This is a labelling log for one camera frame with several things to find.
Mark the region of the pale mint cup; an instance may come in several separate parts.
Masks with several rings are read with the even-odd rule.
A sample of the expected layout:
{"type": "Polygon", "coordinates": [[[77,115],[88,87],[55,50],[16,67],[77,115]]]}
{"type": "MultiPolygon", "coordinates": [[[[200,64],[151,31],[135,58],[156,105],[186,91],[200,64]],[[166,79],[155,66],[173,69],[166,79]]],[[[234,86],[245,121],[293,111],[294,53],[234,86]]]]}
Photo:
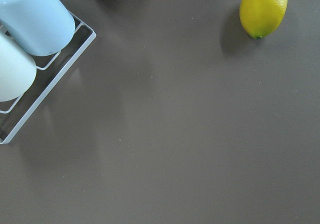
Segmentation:
{"type": "Polygon", "coordinates": [[[37,74],[34,59],[13,39],[0,33],[0,100],[7,102],[23,95],[37,74]]]}

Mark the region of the yellow lemon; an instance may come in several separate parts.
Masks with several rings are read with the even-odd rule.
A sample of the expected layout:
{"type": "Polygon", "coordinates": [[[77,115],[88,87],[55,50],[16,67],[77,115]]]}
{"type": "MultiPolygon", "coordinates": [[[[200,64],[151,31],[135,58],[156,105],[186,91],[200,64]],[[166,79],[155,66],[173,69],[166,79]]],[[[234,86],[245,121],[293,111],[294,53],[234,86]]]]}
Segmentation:
{"type": "Polygon", "coordinates": [[[250,37],[260,40],[279,27],[287,5],[288,0],[241,0],[240,23],[250,37]]]}

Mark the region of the light blue cup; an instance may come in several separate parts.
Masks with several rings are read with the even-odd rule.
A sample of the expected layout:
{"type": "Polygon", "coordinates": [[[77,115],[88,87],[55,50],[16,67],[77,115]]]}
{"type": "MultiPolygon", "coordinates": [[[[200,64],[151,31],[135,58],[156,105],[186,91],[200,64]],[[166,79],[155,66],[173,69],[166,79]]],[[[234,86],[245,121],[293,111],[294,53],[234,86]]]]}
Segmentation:
{"type": "Polygon", "coordinates": [[[76,25],[60,0],[0,0],[0,22],[33,56],[49,56],[72,40],[76,25]]]}

